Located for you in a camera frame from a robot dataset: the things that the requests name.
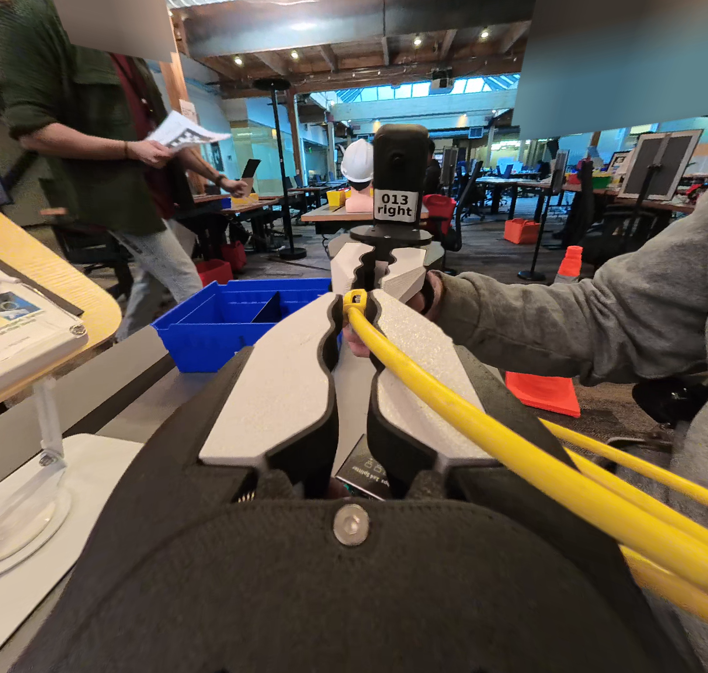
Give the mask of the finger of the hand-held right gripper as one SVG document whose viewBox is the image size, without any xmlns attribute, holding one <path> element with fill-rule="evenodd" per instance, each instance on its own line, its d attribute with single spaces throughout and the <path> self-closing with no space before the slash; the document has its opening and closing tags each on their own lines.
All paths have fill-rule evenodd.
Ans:
<svg viewBox="0 0 708 673">
<path fill-rule="evenodd" d="M 374 246 L 360 242 L 345 243 L 331 261 L 333 293 L 344 296 L 354 289 L 373 289 L 375 270 Z"/>
<path fill-rule="evenodd" d="M 427 270 L 424 266 L 426 250 L 418 247 L 399 247 L 391 251 L 380 288 L 400 302 L 408 302 L 420 293 L 425 283 Z"/>
</svg>

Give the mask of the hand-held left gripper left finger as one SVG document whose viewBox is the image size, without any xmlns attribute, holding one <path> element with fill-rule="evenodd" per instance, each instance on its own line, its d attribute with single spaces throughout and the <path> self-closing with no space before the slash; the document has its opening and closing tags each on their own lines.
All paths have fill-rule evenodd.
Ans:
<svg viewBox="0 0 708 673">
<path fill-rule="evenodd" d="M 290 314 L 253 347 L 199 452 L 211 466 L 281 470 L 323 498 L 339 446 L 333 369 L 342 297 L 329 292 Z"/>
</svg>

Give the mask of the black ethernet splitter box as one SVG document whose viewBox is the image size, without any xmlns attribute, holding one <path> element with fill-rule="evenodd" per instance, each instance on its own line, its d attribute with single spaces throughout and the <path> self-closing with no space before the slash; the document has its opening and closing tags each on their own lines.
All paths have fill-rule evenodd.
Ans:
<svg viewBox="0 0 708 673">
<path fill-rule="evenodd" d="M 372 456 L 362 434 L 334 478 L 354 497 L 385 501 L 393 498 L 384 467 Z"/>
</svg>

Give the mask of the person's right forearm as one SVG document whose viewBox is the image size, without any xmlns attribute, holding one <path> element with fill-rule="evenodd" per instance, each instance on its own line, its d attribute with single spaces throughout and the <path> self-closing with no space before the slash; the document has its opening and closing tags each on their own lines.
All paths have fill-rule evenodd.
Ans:
<svg viewBox="0 0 708 673">
<path fill-rule="evenodd" d="M 442 288 L 435 323 L 500 370 L 588 386 L 707 370 L 706 194 L 691 215 L 578 283 L 431 276 Z"/>
</svg>

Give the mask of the person's right hand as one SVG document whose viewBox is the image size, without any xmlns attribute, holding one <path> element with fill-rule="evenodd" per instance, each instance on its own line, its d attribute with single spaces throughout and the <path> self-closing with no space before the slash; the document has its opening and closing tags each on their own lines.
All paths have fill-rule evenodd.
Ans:
<svg viewBox="0 0 708 673">
<path fill-rule="evenodd" d="M 435 271 L 426 273 L 423 286 L 408 302 L 413 310 L 434 322 L 444 294 L 444 283 Z"/>
</svg>

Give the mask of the pink mannequin head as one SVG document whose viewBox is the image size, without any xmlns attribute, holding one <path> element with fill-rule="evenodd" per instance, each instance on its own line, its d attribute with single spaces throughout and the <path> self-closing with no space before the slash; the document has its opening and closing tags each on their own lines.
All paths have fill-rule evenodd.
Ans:
<svg viewBox="0 0 708 673">
<path fill-rule="evenodd" d="M 349 195 L 346 197 L 346 212 L 351 214 L 373 212 L 373 190 L 372 181 L 355 182 L 349 181 Z"/>
</svg>

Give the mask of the red bag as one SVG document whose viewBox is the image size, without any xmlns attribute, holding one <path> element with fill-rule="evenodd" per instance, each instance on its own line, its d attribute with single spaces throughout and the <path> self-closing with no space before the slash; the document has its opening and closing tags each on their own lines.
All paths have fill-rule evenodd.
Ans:
<svg viewBox="0 0 708 673">
<path fill-rule="evenodd" d="M 423 197 L 423 205 L 428 212 L 423 226 L 434 239 L 441 241 L 449 232 L 455 216 L 456 201 L 449 196 L 428 194 Z"/>
</svg>

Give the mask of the wood-edged desk with mannequin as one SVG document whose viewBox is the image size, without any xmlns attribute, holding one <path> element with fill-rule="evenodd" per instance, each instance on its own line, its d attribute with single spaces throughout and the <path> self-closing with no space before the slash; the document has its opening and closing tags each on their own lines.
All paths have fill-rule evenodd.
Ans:
<svg viewBox="0 0 708 673">
<path fill-rule="evenodd" d="M 424 203 L 417 206 L 397 206 L 375 202 L 373 211 L 349 212 L 345 207 L 322 206 L 301 217 L 303 222 L 314 224 L 319 235 L 333 235 L 344 230 L 361 242 L 384 239 L 402 244 L 428 244 L 433 237 L 420 226 L 428 218 Z"/>
</svg>

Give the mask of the blue plastic storage bin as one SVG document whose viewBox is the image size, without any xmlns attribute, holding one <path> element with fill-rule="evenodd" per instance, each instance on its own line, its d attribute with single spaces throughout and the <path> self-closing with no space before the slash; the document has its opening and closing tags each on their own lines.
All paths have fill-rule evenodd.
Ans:
<svg viewBox="0 0 708 673">
<path fill-rule="evenodd" d="M 330 278 L 212 282 L 152 326 L 182 373 L 216 373 L 331 288 Z"/>
</svg>

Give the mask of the black pole stand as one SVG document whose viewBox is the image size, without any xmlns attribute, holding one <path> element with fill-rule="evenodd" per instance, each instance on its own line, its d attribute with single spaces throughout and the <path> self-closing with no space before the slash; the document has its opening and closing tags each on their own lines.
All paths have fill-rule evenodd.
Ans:
<svg viewBox="0 0 708 673">
<path fill-rule="evenodd" d="M 299 261 L 306 258 L 306 250 L 295 245 L 295 238 L 292 232 L 292 221 L 290 214 L 288 186 L 285 174 L 284 149 L 282 145 L 282 133 L 280 129 L 280 119 L 278 112 L 278 93 L 286 92 L 290 88 L 288 80 L 282 77 L 262 77 L 253 81 L 253 88 L 270 94 L 271 106 L 273 108 L 274 129 L 278 148 L 278 160 L 280 168 L 280 180 L 282 187 L 282 198 L 280 201 L 282 214 L 282 228 L 285 233 L 286 243 L 278 250 L 279 259 L 285 261 Z"/>
</svg>

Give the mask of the orange plastic bin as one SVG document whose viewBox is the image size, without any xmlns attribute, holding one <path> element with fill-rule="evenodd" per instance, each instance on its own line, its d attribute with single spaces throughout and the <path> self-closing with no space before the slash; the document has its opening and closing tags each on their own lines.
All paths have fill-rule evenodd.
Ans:
<svg viewBox="0 0 708 673">
<path fill-rule="evenodd" d="M 506 220 L 503 230 L 503 239 L 517 245 L 536 244 L 541 224 L 533 220 L 513 218 Z"/>
</svg>

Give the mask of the black stanchion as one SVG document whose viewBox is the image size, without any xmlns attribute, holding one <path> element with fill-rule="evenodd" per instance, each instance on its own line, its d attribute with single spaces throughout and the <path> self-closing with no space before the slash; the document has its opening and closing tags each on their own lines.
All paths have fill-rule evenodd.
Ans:
<svg viewBox="0 0 708 673">
<path fill-rule="evenodd" d="M 545 280 L 545 274 L 543 272 L 540 272 L 537 270 L 537 261 L 538 261 L 538 256 L 539 256 L 541 244 L 542 244 L 543 235 L 544 235 L 547 214 L 548 214 L 548 203 L 545 205 L 543 213 L 541 215 L 541 221 L 539 224 L 534 254 L 532 256 L 530 268 L 528 270 L 519 271 L 518 272 L 519 279 L 523 279 L 526 281 L 544 281 Z"/>
</svg>

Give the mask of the orange traffic cone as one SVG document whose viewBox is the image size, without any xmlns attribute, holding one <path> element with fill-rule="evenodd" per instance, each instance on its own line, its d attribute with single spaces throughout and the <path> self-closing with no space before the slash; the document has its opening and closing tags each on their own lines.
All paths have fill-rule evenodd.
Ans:
<svg viewBox="0 0 708 673">
<path fill-rule="evenodd" d="M 553 284 L 579 282 L 582 253 L 582 247 L 577 245 L 572 245 L 565 251 Z M 527 406 L 575 419 L 580 417 L 579 401 L 571 378 L 534 376 L 507 371 L 505 382 L 507 388 Z"/>
</svg>

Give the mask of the instruction sheet on stand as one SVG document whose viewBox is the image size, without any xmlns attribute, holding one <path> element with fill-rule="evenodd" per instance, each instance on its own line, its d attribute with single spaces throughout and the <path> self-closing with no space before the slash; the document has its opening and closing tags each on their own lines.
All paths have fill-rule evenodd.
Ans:
<svg viewBox="0 0 708 673">
<path fill-rule="evenodd" d="M 42 291 L 84 323 L 88 342 L 1 392 L 32 391 L 29 417 L 1 427 L 1 646 L 14 638 L 70 573 L 99 514 L 141 445 L 62 437 L 52 374 L 108 341 L 117 302 L 9 218 L 1 217 L 1 271 Z"/>
</svg>

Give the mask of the person's grey sweatshirt torso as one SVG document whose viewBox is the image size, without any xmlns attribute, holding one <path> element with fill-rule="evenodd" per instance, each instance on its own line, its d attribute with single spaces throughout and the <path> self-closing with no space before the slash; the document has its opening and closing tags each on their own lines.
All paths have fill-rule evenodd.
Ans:
<svg viewBox="0 0 708 673">
<path fill-rule="evenodd" d="M 671 436 L 671 453 L 639 449 L 641 458 L 666 468 L 704 488 L 707 487 L 707 407 L 703 407 L 688 427 L 678 427 Z M 636 481 L 640 490 L 673 508 L 702 527 L 707 527 L 707 507 L 683 494 L 645 477 Z M 707 624 L 666 600 L 644 591 L 645 597 L 670 639 L 684 659 L 707 671 Z"/>
</svg>

